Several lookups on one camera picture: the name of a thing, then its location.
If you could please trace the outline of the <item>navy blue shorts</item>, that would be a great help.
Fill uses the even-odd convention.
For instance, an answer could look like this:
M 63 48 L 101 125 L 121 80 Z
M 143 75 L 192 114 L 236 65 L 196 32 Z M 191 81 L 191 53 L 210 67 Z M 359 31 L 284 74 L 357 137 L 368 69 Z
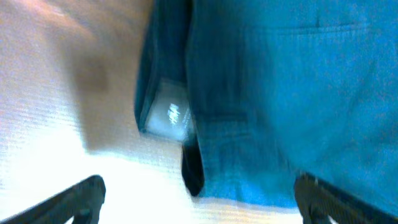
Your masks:
M 154 3 L 134 107 L 193 195 L 294 208 L 313 174 L 397 213 L 397 2 Z

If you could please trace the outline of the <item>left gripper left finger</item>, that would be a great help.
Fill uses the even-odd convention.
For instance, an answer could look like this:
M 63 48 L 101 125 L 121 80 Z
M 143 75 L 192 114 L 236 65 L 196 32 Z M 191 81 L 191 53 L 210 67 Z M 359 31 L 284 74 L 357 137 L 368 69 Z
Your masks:
M 92 175 L 53 197 L 13 215 L 2 224 L 98 224 L 106 187 L 100 175 Z

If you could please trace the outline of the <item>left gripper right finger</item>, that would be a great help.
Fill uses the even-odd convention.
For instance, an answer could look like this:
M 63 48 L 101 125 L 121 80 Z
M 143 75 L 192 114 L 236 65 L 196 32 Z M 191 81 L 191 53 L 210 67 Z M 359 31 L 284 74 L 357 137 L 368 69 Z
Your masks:
M 304 224 L 397 224 L 397 217 L 310 174 L 295 180 L 294 194 Z

